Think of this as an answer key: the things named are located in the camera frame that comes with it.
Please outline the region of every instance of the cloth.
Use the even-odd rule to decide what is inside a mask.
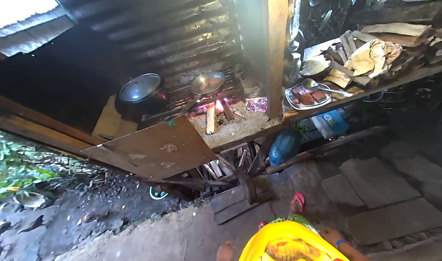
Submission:
[[[302,215],[299,214],[294,214],[291,217],[288,218],[288,220],[293,221],[293,222],[297,222],[298,224],[303,225],[305,228],[308,228],[309,230],[313,231],[316,234],[319,234],[319,232],[317,232],[316,228],[314,228],[311,223],[306,220],[305,217],[303,217]],[[282,221],[287,221],[287,219],[282,218],[282,217],[278,217],[275,220],[271,221],[270,223],[277,223],[277,222],[282,222]]]
[[[349,261],[301,215],[277,218],[247,243],[239,261]]]

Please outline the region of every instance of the blue plastic bag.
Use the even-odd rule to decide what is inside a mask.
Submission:
[[[280,165],[298,154],[302,145],[302,134],[292,128],[286,128],[277,135],[269,150],[271,166]]]

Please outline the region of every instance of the plate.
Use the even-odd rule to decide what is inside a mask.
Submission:
[[[326,88],[326,89],[330,89],[327,85],[324,84],[320,84],[318,83],[320,86]],[[301,84],[297,84],[291,88],[288,88],[285,90],[285,97],[287,98],[288,103],[290,103],[290,105],[296,109],[296,110],[310,110],[310,109],[314,109],[314,108],[318,108],[321,107],[325,104],[328,104],[330,102],[332,102],[332,96],[330,94],[328,94],[327,92],[324,92],[324,94],[326,95],[327,99],[323,100],[322,102],[318,103],[316,101],[314,101],[313,105],[303,105],[303,104],[296,104],[292,102],[292,99],[295,98],[295,96],[291,93],[291,90],[293,88],[299,88],[301,87]]]

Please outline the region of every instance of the concrete floor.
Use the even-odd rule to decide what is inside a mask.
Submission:
[[[57,257],[56,261],[114,260],[198,260],[213,261],[218,246],[232,240],[235,260],[256,233],[260,221],[286,217],[295,191],[308,196],[304,216],[317,229],[339,228],[339,215],[321,186],[321,175],[315,162],[289,167],[269,177],[277,199],[261,204],[234,219],[216,225],[211,206],[187,209],[165,215],[157,221],[146,221],[127,228],[118,235],[105,233],[90,244]]]

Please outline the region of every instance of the plywood board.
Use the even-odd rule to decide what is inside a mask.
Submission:
[[[167,178],[216,159],[185,116],[84,151],[96,160],[152,180]]]
[[[442,226],[442,212],[424,198],[346,218],[358,244],[371,245]]]
[[[377,158],[348,160],[340,166],[340,171],[369,209],[421,196]]]

